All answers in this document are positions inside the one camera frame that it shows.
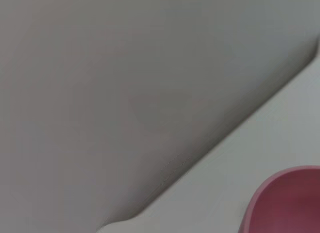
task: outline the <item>pink object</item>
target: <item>pink object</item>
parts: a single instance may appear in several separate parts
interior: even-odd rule
[[[320,166],[269,177],[254,193],[238,233],[320,233]]]

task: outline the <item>white table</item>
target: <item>white table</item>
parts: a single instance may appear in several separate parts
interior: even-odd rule
[[[320,165],[320,56],[139,216],[99,233],[237,233],[270,175]]]

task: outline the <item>gray wall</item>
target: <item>gray wall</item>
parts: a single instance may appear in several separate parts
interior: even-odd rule
[[[309,62],[319,5],[0,0],[0,232],[139,212]]]

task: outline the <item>pink cup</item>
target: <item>pink cup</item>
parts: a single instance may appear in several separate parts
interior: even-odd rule
[[[238,233],[320,233],[320,166],[269,177],[254,193]]]

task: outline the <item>pink bowl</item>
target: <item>pink bowl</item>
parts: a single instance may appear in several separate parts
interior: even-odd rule
[[[254,193],[238,233],[320,233],[320,166],[269,177]]]

